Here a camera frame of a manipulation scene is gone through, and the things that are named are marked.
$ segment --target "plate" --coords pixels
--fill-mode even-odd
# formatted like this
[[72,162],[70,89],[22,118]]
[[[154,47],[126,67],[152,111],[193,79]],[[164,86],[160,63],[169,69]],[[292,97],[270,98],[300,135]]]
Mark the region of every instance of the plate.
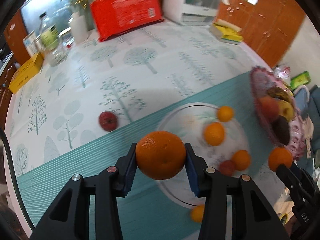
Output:
[[[219,146],[210,146],[203,139],[202,132],[211,122],[217,122],[218,106],[206,103],[191,103],[180,106],[167,114],[157,130],[165,130],[179,136],[183,143],[190,143],[197,156],[203,157],[208,166],[218,168],[220,163],[229,160],[238,150],[247,150],[247,137],[238,121],[222,123],[226,129],[226,138]],[[239,177],[246,171],[237,172]],[[162,192],[173,202],[187,208],[204,204],[205,198],[197,198],[190,189],[185,168],[173,178],[157,181]]]

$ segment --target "pink fruit bowl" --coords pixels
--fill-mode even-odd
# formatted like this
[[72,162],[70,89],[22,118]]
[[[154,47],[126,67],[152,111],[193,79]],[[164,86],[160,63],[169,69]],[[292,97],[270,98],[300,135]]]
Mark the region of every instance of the pink fruit bowl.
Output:
[[254,106],[260,125],[266,130],[269,139],[276,147],[285,147],[292,153],[295,160],[298,160],[305,153],[305,138],[303,133],[303,121],[300,115],[300,110],[295,106],[295,100],[292,97],[295,115],[292,121],[289,122],[290,142],[288,145],[283,145],[279,142],[274,134],[271,123],[264,117],[258,101],[259,98],[267,95],[267,90],[271,87],[280,87],[289,92],[282,83],[280,78],[273,75],[273,72],[267,71],[265,68],[256,66],[250,72],[251,91],[254,100]]

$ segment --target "table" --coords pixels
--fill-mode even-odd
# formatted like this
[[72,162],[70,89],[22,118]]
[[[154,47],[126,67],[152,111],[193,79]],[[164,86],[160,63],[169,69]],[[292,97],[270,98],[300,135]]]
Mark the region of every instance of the table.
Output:
[[[245,44],[221,43],[205,27],[171,22],[103,43],[94,32],[72,47],[57,67],[45,64],[12,98],[5,131],[32,222],[39,221],[73,174],[91,176],[113,165],[167,113],[193,102],[236,110],[252,154],[248,172],[275,203],[284,185],[265,164],[273,146],[254,114],[248,71],[255,64],[263,62]],[[117,114],[117,130],[108,133],[99,126],[103,111]],[[6,175],[9,181],[8,168]],[[14,195],[12,185],[8,187]],[[30,234],[17,201],[13,204]],[[199,230],[188,217],[189,209],[167,198],[140,171],[128,197],[118,200],[118,208],[125,239],[149,237],[151,232],[156,232],[153,239],[183,239]],[[94,239],[92,223],[90,228]]]

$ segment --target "fruit bowl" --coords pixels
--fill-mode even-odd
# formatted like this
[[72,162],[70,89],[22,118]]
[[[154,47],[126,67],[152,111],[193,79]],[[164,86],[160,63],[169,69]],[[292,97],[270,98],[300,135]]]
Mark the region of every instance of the fruit bowl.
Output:
[[304,154],[306,144],[303,134],[303,121],[300,110],[295,105],[294,97],[290,96],[294,108],[294,117],[289,122],[290,142],[285,146],[280,143],[272,130],[271,123],[262,114],[258,99],[266,96],[267,90],[272,87],[280,87],[286,92],[289,92],[289,90],[285,87],[280,78],[273,75],[273,72],[269,72],[265,68],[259,66],[256,66],[251,70],[250,81],[254,106],[260,125],[266,130],[268,137],[276,147],[285,147],[292,153],[293,158],[298,160]]
[[[223,143],[219,146],[206,143],[203,130],[208,124],[218,121],[218,109],[218,106],[202,102],[179,106],[162,119],[157,130],[174,133],[183,143],[190,143],[197,156],[204,158],[208,166],[218,169],[223,161],[230,160],[238,150],[250,153],[247,136],[236,118],[223,123],[226,131]],[[234,176],[239,178],[247,172],[248,169],[236,171]],[[185,167],[173,178],[157,180],[157,183],[170,200],[183,207],[194,208],[205,203],[205,198],[197,198],[191,191]]]

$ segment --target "glass jar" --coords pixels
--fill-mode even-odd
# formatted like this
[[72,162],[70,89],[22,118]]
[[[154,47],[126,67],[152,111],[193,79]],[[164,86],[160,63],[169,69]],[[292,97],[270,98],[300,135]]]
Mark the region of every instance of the glass jar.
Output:
[[67,57],[67,50],[62,44],[62,39],[58,38],[46,47],[46,59],[51,67],[60,64]]

